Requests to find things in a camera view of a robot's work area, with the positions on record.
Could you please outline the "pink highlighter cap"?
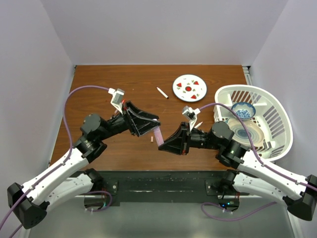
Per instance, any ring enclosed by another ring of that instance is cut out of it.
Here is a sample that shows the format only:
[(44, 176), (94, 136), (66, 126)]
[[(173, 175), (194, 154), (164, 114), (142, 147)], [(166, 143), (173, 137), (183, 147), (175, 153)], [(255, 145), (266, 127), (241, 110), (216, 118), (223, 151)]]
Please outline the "pink highlighter cap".
[(161, 136), (160, 127), (156, 127), (156, 128), (154, 129), (154, 134), (155, 134), (155, 136)]

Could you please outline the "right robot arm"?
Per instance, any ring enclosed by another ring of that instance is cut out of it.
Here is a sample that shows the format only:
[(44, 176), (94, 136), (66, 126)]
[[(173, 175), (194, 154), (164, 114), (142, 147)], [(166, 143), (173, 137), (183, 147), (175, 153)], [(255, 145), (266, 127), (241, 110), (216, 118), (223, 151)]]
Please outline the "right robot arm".
[(266, 197), (286, 206), (299, 219), (311, 221), (317, 205), (317, 178), (287, 171), (261, 157), (256, 151), (234, 141), (233, 131), (225, 122), (216, 122), (209, 132), (190, 129), (182, 122), (178, 130), (164, 140), (159, 128), (154, 130), (160, 151), (187, 155), (190, 148), (217, 150), (216, 159), (229, 167), (220, 183), (227, 195), (235, 191)]

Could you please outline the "pink highlighter pen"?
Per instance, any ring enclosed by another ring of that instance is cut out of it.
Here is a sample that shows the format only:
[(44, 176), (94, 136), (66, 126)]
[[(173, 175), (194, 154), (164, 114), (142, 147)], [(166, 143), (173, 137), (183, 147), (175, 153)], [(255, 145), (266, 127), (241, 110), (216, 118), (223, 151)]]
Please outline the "pink highlighter pen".
[(163, 136), (155, 136), (158, 147), (160, 147), (164, 143)]

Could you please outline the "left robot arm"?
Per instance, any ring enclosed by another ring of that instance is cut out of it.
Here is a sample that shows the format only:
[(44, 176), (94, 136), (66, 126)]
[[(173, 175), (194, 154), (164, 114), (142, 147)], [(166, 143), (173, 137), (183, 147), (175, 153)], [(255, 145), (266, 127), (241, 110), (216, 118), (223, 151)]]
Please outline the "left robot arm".
[(117, 114), (105, 120), (98, 114), (85, 117), (82, 135), (69, 150), (41, 174), (23, 183), (7, 188), (9, 213), (14, 213), (21, 226), (30, 229), (39, 224), (55, 206), (85, 193), (98, 194), (103, 179), (89, 169), (76, 178), (71, 175), (98, 158), (107, 145), (104, 140), (126, 130), (137, 137), (159, 128), (157, 115), (145, 112), (130, 101), (120, 103)]

